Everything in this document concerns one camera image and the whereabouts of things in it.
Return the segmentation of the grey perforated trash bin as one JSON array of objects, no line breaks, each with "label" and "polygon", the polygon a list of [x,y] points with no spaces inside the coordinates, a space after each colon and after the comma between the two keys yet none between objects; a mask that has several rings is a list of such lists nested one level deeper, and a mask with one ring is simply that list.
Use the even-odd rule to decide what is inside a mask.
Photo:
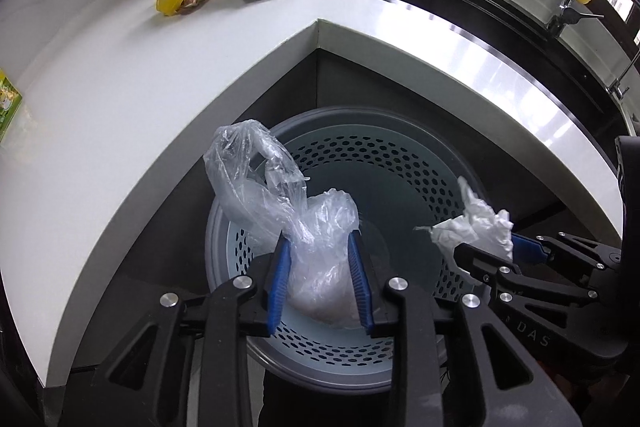
[{"label": "grey perforated trash bin", "polygon": [[469,290],[427,235],[463,210],[472,168],[431,131],[379,109],[313,109],[267,128],[218,128],[204,155],[215,199],[205,236],[210,286],[247,273],[283,242],[288,288],[270,336],[248,350],[294,384],[335,393],[386,390],[394,343],[361,327],[349,235],[390,274],[454,301]]}]

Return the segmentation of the green yellow pouch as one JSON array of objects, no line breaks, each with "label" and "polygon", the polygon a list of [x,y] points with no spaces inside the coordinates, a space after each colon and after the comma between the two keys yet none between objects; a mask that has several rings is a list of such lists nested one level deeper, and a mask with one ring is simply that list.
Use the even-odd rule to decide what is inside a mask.
[{"label": "green yellow pouch", "polygon": [[0,70],[0,140],[6,135],[22,101],[21,92],[14,87],[6,73]]}]

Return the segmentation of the black kitchen sink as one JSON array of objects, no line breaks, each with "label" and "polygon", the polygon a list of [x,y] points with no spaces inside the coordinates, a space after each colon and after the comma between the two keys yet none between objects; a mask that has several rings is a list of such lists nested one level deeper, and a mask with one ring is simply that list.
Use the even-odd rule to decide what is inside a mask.
[{"label": "black kitchen sink", "polygon": [[612,165],[615,139],[630,133],[622,110],[584,61],[551,38],[533,17],[508,0],[383,0],[446,20],[454,30],[526,72],[532,83],[586,132]]}]

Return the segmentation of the white tissue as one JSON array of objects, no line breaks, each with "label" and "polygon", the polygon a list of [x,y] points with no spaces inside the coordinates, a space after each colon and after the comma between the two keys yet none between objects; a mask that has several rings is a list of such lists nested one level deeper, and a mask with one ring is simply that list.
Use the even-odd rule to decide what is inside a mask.
[{"label": "white tissue", "polygon": [[510,213],[505,209],[498,212],[472,190],[463,176],[458,178],[463,211],[461,215],[432,225],[415,227],[416,231],[430,234],[451,271],[459,269],[454,261],[454,250],[462,245],[470,245],[486,251],[492,257],[510,262],[513,260],[512,228]]}]

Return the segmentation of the clear plastic bag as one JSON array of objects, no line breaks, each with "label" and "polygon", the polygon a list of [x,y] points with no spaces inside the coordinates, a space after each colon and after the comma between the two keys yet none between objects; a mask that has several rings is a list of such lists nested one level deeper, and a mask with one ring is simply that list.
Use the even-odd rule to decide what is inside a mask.
[{"label": "clear plastic bag", "polygon": [[309,197],[293,156],[255,119],[218,128],[204,162],[218,204],[256,253],[273,253],[280,234],[291,242],[285,304],[334,329],[356,329],[347,259],[349,233],[359,228],[352,196],[331,188]]}]

